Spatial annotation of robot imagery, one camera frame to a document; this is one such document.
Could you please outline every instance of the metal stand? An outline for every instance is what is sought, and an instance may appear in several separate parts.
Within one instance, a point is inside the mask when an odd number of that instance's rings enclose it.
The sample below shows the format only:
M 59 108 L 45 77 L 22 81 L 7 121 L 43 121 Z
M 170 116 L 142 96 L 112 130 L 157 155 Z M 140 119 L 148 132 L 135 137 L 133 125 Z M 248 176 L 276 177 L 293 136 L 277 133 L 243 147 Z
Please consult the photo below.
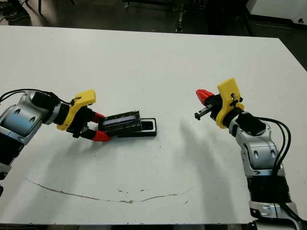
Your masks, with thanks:
M 28 1 L 29 1 L 29 0 L 25 0 L 25 4 L 26 4 L 27 6 L 30 6 L 29 3 L 28 3 Z M 42 0 L 38 0 L 38 12 L 39 12 L 40 15 L 42 15 Z
M 186 3 L 180 5 L 179 10 L 179 18 L 177 21 L 177 26 L 175 28 L 176 33 L 182 33 L 182 22 L 183 17 L 186 13 L 193 13 L 193 14 L 205 14 L 206 12 L 206 0 L 187 0 Z

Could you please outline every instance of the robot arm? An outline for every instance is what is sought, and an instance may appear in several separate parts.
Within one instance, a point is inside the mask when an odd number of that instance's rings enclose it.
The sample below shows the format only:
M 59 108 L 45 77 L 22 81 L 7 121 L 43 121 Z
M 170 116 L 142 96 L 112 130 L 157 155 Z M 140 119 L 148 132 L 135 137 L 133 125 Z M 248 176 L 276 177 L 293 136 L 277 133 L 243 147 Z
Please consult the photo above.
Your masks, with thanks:
M 298 217 L 296 205 L 290 198 L 283 165 L 277 163 L 281 155 L 271 139 L 270 126 L 244 111 L 243 99 L 233 78 L 218 85 L 218 90 L 218 95 L 197 90 L 196 94 L 205 108 L 195 113 L 195 118 L 200 120 L 211 112 L 216 124 L 220 128 L 228 128 L 236 138 L 248 181 L 250 213 L 257 219 L 250 227 L 304 229 L 305 221 Z M 291 136 L 288 136 L 287 150 L 290 141 Z
M 33 89 L 14 90 L 3 94 L 0 103 L 15 93 L 23 92 L 18 104 L 0 115 L 0 180 L 11 169 L 11 163 L 29 143 L 42 124 L 55 123 L 62 131 L 92 141 L 109 141 L 111 136 L 155 137 L 155 118 L 140 118 L 139 111 L 105 117 L 88 108 L 96 102 L 94 90 L 77 94 L 69 103 L 52 92 Z M 91 130 L 88 122 L 98 123 Z
M 73 133 L 73 137 L 110 140 L 111 137 L 105 132 L 90 130 L 87 126 L 87 122 L 98 123 L 99 118 L 104 117 L 87 108 L 94 102 L 93 90 L 76 95 L 70 103 L 60 100 L 51 92 L 25 91 L 18 104 L 10 106 L 0 116 L 0 180 L 5 178 L 11 169 L 10 164 L 42 124 L 55 123 L 58 129 Z

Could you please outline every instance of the yellow plastic part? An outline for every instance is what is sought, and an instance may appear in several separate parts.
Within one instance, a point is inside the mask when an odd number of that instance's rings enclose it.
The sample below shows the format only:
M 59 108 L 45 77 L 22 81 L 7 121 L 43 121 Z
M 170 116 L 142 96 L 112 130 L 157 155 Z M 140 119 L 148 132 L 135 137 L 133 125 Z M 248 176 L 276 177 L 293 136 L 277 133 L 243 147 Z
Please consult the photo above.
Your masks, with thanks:
M 77 94 L 74 98 L 74 105 L 71 105 L 67 117 L 62 125 L 57 125 L 60 130 L 66 130 L 72 123 L 76 113 L 82 106 L 93 104 L 96 102 L 96 94 L 94 90 L 87 90 Z
M 223 125 L 223 120 L 227 113 L 230 112 L 230 110 L 233 110 L 233 105 L 230 105 L 233 102 L 232 94 L 234 95 L 234 99 L 238 100 L 238 103 L 236 103 L 236 107 L 244 110 L 244 105 L 240 103 L 240 90 L 238 86 L 236 85 L 236 81 L 234 78 L 227 79 L 226 81 L 222 82 L 217 86 L 217 89 L 220 92 L 221 98 L 223 100 L 223 106 L 218 115 L 216 116 L 215 122 L 220 128 L 227 128 Z

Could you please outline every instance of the chair leg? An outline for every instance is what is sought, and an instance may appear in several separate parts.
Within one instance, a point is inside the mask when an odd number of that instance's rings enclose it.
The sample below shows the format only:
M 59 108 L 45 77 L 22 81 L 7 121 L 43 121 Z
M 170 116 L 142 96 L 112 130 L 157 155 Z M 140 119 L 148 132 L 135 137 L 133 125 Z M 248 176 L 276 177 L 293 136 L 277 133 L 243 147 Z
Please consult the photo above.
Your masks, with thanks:
M 42 0 L 38 0 L 38 12 L 42 14 Z

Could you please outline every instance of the scratch mark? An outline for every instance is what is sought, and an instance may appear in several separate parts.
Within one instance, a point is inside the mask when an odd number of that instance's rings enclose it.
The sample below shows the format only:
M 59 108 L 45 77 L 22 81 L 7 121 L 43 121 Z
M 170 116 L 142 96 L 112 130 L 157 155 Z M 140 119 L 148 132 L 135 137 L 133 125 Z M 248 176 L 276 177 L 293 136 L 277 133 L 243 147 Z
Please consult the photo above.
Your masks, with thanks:
M 126 203 L 126 204 L 133 204 L 133 203 L 141 203 L 141 202 L 145 202 L 145 201 L 148 201 L 148 200 L 152 200 L 152 199 L 157 199 L 157 198 L 163 198 L 163 197 L 167 197 L 167 196 L 178 196 L 178 195 L 182 195 L 182 194 L 185 194 L 189 191 L 191 191 L 192 189 L 198 187 L 199 185 L 196 185 L 194 187 L 191 187 L 190 189 L 182 192 L 182 193 L 178 193 L 178 194 L 167 194 L 167 195 L 156 195 L 156 196 L 152 196 L 150 198 L 147 198 L 147 199 L 144 199 L 144 200 L 104 200 L 104 199 L 100 199 L 100 198 L 94 198 L 94 197 L 90 197 L 90 196 L 85 196 L 85 195 L 78 195 L 78 194 L 74 194 L 74 193 L 67 193 L 67 192 L 63 192 L 61 190 L 56 190 L 56 189 L 52 189 L 52 188 L 48 188 L 48 187 L 45 187 L 41 184 L 38 184 L 34 181 L 31 181 L 29 180 L 28 178 L 24 178 L 25 180 L 41 187 L 41 188 L 44 188 L 44 189 L 47 189 L 49 191 L 52 191 L 52 192 L 56 192 L 56 193 L 62 193 L 62 194 L 66 194 L 66 195 L 70 195 L 70 196 L 78 196 L 78 197 L 81 197 L 81 198 L 86 198 L 86 199 L 91 199 L 91 200 L 101 200 L 101 201 L 106 201 L 106 202 L 116 202 L 116 203 Z
M 156 195 L 156 196 L 144 199 L 144 200 L 139 200 L 139 201 L 134 201 L 134 202 L 144 202 L 144 201 L 151 200 L 151 199 L 162 198 L 162 197 L 167 197 L 167 196 L 177 196 L 177 195 L 178 194 Z
M 52 191 L 52 192 L 56 192 L 56 193 L 62 193 L 62 194 L 66 194 L 66 195 L 71 195 L 71 196 L 78 196 L 78 197 L 81 197 L 81 198 L 87 198 L 87 199 L 91 199 L 91 200 L 100 200 L 99 198 L 94 198 L 94 197 L 90 197 L 90 196 L 85 196 L 85 195 L 78 195 L 78 194 L 74 194 L 74 193 L 66 193 L 66 192 L 63 192 L 63 191 L 60 191 L 60 190 L 56 190 L 56 189 L 52 189 L 52 188 L 48 188 L 48 187 L 45 187 L 41 184 L 38 184 L 38 183 L 35 183 L 34 181 L 31 181 L 29 180 L 28 178 L 25 178 L 27 181 L 33 183 L 33 184 L 36 184 L 37 186 L 41 187 L 41 188 L 45 188 L 49 191 Z

